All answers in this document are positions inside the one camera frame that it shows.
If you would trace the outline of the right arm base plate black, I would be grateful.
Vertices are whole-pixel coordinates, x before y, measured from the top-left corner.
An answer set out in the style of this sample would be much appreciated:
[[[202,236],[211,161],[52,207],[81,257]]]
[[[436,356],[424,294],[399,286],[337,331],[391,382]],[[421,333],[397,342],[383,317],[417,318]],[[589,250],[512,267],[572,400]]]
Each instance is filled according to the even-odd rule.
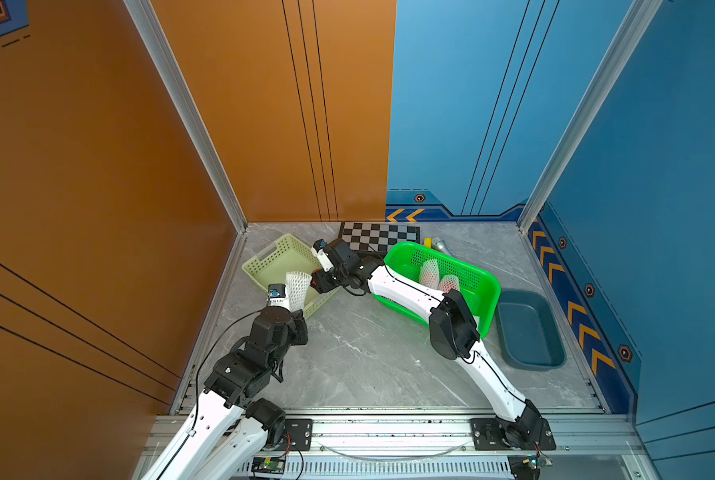
[[[473,418],[469,420],[469,427],[477,451],[557,449],[549,421],[543,417],[532,426],[521,422],[505,423],[495,418]]]

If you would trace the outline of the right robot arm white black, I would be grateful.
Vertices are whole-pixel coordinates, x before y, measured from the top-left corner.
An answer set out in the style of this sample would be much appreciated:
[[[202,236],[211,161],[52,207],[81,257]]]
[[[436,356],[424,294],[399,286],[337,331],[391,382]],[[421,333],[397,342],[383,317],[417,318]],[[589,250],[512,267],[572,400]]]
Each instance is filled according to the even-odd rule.
[[[493,274],[415,242],[399,242],[384,258],[361,256],[344,240],[317,240],[321,263],[312,286],[363,290],[389,309],[427,326],[429,343],[471,377],[491,404],[495,420],[481,430],[505,449],[551,451],[557,447],[549,421],[515,388],[487,352],[501,285]]]

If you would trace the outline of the white foam net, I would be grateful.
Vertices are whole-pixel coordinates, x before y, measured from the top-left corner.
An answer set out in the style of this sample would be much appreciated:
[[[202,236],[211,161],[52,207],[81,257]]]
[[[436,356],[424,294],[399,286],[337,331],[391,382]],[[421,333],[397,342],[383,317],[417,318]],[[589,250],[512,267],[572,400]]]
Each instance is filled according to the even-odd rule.
[[[312,276],[306,272],[292,271],[286,274],[287,298],[291,312],[305,309],[311,282]]]

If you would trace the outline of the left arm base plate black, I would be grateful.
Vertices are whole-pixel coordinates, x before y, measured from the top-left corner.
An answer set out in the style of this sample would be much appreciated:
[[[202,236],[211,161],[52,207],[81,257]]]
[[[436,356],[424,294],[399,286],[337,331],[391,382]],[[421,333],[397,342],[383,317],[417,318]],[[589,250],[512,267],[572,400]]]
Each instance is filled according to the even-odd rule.
[[[285,453],[289,449],[307,452],[311,450],[314,420],[312,418],[286,419],[280,433],[268,441],[263,452]]]

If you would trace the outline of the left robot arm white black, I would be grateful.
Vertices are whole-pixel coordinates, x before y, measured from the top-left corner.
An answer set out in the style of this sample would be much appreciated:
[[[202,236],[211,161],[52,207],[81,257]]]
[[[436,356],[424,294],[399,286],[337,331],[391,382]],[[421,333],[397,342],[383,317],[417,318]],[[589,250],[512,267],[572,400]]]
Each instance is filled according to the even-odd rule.
[[[286,412],[257,395],[282,381],[289,349],[308,343],[303,312],[267,306],[251,333],[216,362],[195,406],[146,479],[229,479],[285,435]]]

